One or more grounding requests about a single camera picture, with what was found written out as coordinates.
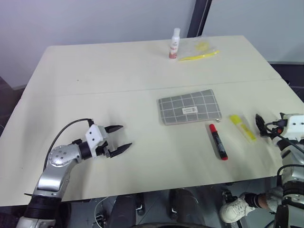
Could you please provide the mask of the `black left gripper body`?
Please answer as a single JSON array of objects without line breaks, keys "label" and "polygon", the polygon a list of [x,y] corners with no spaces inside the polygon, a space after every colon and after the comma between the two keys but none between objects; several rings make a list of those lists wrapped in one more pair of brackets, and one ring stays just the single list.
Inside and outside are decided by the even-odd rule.
[{"label": "black left gripper body", "polygon": [[103,126],[98,126],[99,132],[101,133],[102,140],[98,144],[95,152],[97,156],[104,155],[106,158],[110,158],[110,150],[108,149],[108,138],[109,135]]}]

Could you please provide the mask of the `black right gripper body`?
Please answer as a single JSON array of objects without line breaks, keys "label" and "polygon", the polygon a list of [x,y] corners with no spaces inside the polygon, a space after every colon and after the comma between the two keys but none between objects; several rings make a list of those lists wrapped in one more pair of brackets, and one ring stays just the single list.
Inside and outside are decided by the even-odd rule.
[{"label": "black right gripper body", "polygon": [[265,129],[270,133],[271,139],[275,137],[280,138],[281,140],[285,140],[285,138],[281,135],[283,129],[285,127],[285,120],[278,120],[270,123],[265,123]]}]

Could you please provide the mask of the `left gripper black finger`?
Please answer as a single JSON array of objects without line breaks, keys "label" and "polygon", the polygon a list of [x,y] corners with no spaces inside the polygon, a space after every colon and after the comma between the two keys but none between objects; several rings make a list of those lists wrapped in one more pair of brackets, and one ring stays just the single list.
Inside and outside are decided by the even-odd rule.
[{"label": "left gripper black finger", "polygon": [[109,157],[113,158],[113,157],[125,152],[131,145],[132,145],[132,143],[128,143],[128,144],[117,147],[116,150],[109,152]]},{"label": "left gripper black finger", "polygon": [[115,131],[118,131],[121,128],[123,128],[122,125],[110,125],[110,126],[105,127],[105,131],[107,133],[113,133]]}]

